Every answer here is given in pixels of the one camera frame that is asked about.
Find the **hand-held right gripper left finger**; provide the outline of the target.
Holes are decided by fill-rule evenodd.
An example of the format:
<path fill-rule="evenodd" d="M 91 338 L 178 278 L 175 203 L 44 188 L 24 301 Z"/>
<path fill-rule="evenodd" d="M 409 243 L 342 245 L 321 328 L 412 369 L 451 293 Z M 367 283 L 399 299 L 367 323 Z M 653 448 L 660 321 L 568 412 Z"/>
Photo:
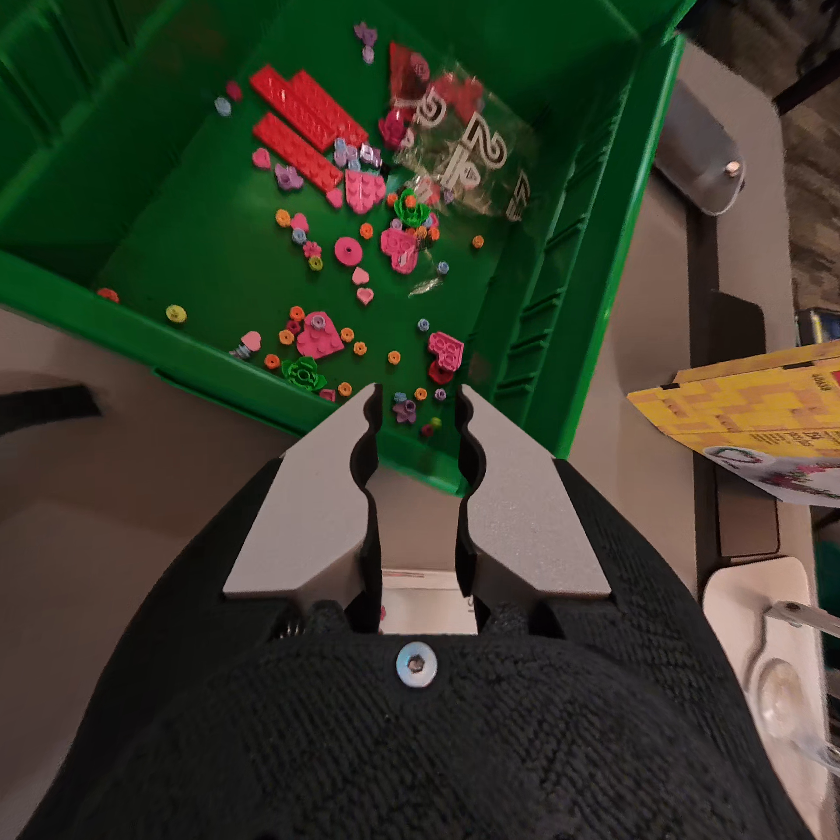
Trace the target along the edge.
<path fill-rule="evenodd" d="M 375 499 L 382 385 L 369 384 L 290 446 L 224 583 L 231 599 L 289 600 L 301 613 L 336 602 L 377 634 L 382 549 Z"/>

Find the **clear plastic bag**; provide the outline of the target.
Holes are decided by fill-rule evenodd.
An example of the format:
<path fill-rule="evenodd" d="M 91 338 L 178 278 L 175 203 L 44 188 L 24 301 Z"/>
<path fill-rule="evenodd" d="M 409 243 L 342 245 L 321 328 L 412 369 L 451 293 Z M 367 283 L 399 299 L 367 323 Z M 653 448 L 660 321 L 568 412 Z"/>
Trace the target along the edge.
<path fill-rule="evenodd" d="M 458 62 L 438 67 L 391 44 L 380 134 L 425 203 L 522 221 L 537 159 L 534 131 Z"/>

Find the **green lego leaf piece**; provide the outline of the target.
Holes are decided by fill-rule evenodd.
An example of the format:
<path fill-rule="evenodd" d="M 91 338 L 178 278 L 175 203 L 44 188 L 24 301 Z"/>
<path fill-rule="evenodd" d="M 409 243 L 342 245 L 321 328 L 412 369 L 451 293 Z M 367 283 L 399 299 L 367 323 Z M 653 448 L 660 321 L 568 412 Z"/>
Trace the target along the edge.
<path fill-rule="evenodd" d="M 418 228 L 425 225 L 431 214 L 430 206 L 421 202 L 410 187 L 397 194 L 393 204 L 395 216 L 406 228 Z"/>
<path fill-rule="evenodd" d="M 280 372 L 288 383 L 308 393 L 319 393 L 328 385 L 326 376 L 311 356 L 282 361 Z"/>

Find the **lego set box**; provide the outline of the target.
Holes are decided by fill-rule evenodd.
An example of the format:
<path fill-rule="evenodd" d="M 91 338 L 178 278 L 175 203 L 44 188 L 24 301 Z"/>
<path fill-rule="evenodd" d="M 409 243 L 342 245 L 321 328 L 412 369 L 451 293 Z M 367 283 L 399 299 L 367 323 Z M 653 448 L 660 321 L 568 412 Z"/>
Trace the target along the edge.
<path fill-rule="evenodd" d="M 628 401 L 657 430 L 780 501 L 839 507 L 839 341 L 679 371 Z"/>

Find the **long red lego plate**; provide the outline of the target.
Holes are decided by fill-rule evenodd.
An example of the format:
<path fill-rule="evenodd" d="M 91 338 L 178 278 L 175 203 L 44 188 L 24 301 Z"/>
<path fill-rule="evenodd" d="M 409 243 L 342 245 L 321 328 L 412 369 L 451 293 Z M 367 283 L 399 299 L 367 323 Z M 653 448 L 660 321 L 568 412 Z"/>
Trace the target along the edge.
<path fill-rule="evenodd" d="M 333 147 L 334 141 L 338 139 L 357 148 L 368 142 L 368 132 L 305 70 L 299 70 L 291 78 L 290 84 L 321 130 L 322 139 L 317 143 L 320 151 Z"/>
<path fill-rule="evenodd" d="M 249 83 L 253 91 L 317 151 L 325 152 L 332 146 L 333 134 L 326 119 L 273 66 L 259 68 Z"/>
<path fill-rule="evenodd" d="M 265 114 L 254 126 L 253 134 L 323 193 L 330 192 L 341 183 L 341 170 L 275 115 Z"/>

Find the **white desk lamp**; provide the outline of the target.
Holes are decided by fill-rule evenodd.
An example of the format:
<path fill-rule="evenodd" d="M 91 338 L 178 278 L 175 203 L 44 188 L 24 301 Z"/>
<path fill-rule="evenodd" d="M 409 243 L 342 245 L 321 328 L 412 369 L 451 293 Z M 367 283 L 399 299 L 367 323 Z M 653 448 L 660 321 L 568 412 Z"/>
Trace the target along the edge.
<path fill-rule="evenodd" d="M 838 619 L 816 606 L 803 563 L 779 556 L 719 569 L 701 606 L 780 779 L 838 779 L 823 664 L 823 636 L 838 637 Z"/>

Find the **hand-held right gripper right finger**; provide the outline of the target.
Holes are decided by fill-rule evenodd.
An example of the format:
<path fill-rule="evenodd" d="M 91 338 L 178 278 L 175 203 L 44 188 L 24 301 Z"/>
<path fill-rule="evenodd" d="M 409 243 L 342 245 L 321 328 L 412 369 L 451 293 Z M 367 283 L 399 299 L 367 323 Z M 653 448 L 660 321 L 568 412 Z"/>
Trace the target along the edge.
<path fill-rule="evenodd" d="M 530 618 L 553 599 L 603 601 L 612 588 L 552 453 L 469 385 L 458 388 L 455 570 L 481 631 L 511 605 Z"/>

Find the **pink heart lego plate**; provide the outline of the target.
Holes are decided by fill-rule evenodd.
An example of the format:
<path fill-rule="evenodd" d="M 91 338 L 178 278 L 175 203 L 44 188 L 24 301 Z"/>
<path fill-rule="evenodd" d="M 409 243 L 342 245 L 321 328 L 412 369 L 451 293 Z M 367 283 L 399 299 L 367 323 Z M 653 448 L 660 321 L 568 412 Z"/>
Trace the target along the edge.
<path fill-rule="evenodd" d="M 394 272 L 407 276 L 417 266 L 417 238 L 402 229 L 388 227 L 381 232 L 381 252 L 391 261 Z"/>
<path fill-rule="evenodd" d="M 341 352 L 345 348 L 339 331 L 324 311 L 313 311 L 305 315 L 296 345 L 301 356 L 310 357 L 315 361 Z"/>
<path fill-rule="evenodd" d="M 444 332 L 435 331 L 428 336 L 427 350 L 441 371 L 456 373 L 463 362 L 465 344 Z"/>
<path fill-rule="evenodd" d="M 385 179 L 381 175 L 348 169 L 343 183 L 346 203 L 355 214 L 368 214 L 385 198 Z"/>

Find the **green plastic bin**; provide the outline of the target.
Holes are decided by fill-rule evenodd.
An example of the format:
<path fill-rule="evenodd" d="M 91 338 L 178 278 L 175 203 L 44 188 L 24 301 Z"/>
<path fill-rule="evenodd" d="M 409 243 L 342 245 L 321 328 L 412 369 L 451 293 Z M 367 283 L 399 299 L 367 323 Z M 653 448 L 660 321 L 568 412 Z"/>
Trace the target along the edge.
<path fill-rule="evenodd" d="M 2 2 L 2 303 L 301 437 L 581 418 L 694 2 Z"/>

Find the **small lego pieces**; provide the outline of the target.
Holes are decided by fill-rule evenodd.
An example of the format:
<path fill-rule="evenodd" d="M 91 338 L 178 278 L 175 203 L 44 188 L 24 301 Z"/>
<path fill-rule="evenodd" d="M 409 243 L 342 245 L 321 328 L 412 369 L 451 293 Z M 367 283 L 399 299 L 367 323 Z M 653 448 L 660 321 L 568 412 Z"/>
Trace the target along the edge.
<path fill-rule="evenodd" d="M 303 435 L 333 406 L 288 383 L 280 363 L 301 356 L 305 315 L 326 312 L 345 342 L 317 361 L 337 403 L 379 382 L 389 400 L 421 390 L 435 404 L 428 335 L 468 339 L 503 236 L 480 225 L 487 245 L 475 252 L 448 219 L 437 240 L 417 242 L 413 273 L 394 272 L 380 247 L 388 198 L 358 215 L 309 182 L 281 190 L 255 163 L 286 163 L 253 134 L 267 113 L 283 122 L 247 91 L 232 115 L 207 117 L 92 282 L 134 317 L 112 345 L 186 391 Z M 342 236 L 362 245 L 355 268 L 333 253 Z"/>

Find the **grey metal bracket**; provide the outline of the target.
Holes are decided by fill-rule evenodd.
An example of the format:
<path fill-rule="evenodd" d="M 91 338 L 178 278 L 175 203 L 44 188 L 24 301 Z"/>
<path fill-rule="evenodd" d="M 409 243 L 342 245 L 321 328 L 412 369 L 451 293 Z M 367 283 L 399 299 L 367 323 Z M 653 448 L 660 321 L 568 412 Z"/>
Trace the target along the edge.
<path fill-rule="evenodd" d="M 728 212 L 746 166 L 736 141 L 682 81 L 673 88 L 654 158 L 656 170 L 709 217 Z"/>

